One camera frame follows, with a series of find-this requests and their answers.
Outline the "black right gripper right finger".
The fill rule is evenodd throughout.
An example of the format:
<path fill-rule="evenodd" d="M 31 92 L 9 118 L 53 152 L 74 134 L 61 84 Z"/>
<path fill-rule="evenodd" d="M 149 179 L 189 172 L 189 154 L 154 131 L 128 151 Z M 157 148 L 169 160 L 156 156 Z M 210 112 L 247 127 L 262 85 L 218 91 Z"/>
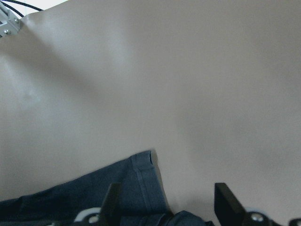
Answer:
<path fill-rule="evenodd" d="M 214 212 L 221 226 L 250 226 L 247 211 L 226 183 L 214 184 Z"/>

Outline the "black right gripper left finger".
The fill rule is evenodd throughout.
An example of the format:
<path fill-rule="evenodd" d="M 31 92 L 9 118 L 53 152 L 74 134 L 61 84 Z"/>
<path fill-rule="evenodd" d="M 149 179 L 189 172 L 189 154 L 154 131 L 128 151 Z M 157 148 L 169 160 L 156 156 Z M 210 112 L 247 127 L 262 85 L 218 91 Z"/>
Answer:
<path fill-rule="evenodd" d="M 110 184 L 100 210 L 100 224 L 119 224 L 118 208 L 121 183 Z"/>

